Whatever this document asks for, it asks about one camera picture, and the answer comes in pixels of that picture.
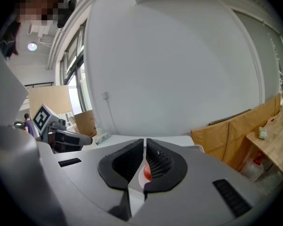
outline person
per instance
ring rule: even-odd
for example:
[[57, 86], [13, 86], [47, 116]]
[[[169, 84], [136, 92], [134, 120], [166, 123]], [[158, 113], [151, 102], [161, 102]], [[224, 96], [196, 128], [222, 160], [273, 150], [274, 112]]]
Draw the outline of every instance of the person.
[[24, 115], [24, 118], [25, 118], [25, 122], [24, 122], [24, 129], [29, 133], [31, 134], [34, 138], [37, 138], [38, 135], [34, 129], [34, 125], [33, 125], [33, 122], [29, 119], [29, 114], [26, 113]]
[[76, 6], [76, 0], [16, 0], [15, 8], [0, 31], [0, 49], [5, 59], [18, 55], [16, 38], [25, 21], [45, 22], [58, 20], [62, 28]]

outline ceiling light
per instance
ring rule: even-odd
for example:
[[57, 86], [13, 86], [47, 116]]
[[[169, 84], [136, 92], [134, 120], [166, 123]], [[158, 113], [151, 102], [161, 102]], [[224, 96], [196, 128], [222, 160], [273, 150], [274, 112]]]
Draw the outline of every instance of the ceiling light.
[[36, 43], [31, 42], [31, 43], [27, 46], [27, 48], [28, 48], [28, 50], [30, 50], [30, 51], [35, 51], [35, 50], [38, 48], [38, 46], [36, 45]]

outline red object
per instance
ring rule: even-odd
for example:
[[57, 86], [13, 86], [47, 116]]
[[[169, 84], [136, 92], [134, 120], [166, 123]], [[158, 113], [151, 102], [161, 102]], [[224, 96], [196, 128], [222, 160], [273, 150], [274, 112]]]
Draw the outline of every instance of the red object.
[[257, 164], [258, 166], [260, 166], [263, 157], [264, 157], [263, 152], [258, 152], [257, 155], [256, 155], [256, 157], [255, 157], [255, 159], [253, 160], [253, 162], [254, 162], [255, 164]]
[[146, 164], [143, 168], [143, 174], [145, 175], [146, 179], [152, 181], [151, 170], [149, 164]]

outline black vent slot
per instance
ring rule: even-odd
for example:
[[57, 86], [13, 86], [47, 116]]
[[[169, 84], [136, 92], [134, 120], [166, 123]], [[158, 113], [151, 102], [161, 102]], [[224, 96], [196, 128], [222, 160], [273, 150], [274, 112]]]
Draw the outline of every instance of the black vent slot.
[[112, 168], [125, 178], [128, 183], [132, 180], [142, 162], [143, 147], [135, 146], [112, 162]]
[[151, 144], [147, 145], [147, 162], [152, 179], [165, 175], [174, 165], [173, 159]]
[[251, 209], [251, 206], [225, 179], [217, 180], [213, 185], [236, 217], [242, 216]]
[[76, 164], [81, 162], [80, 159], [78, 158], [74, 158], [74, 159], [70, 159], [70, 160], [66, 160], [66, 161], [59, 161], [58, 164], [60, 165], [60, 167], [65, 167], [65, 166], [69, 166], [72, 164]]

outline cardboard box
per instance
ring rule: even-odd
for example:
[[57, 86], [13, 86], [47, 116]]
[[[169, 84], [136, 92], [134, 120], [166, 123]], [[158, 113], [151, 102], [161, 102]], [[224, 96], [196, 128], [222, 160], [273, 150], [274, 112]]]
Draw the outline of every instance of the cardboard box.
[[76, 114], [75, 123], [82, 135], [93, 137], [97, 134], [92, 110]]
[[36, 87], [30, 88], [28, 91], [32, 118], [42, 104], [48, 106], [55, 114], [72, 111], [67, 85]]

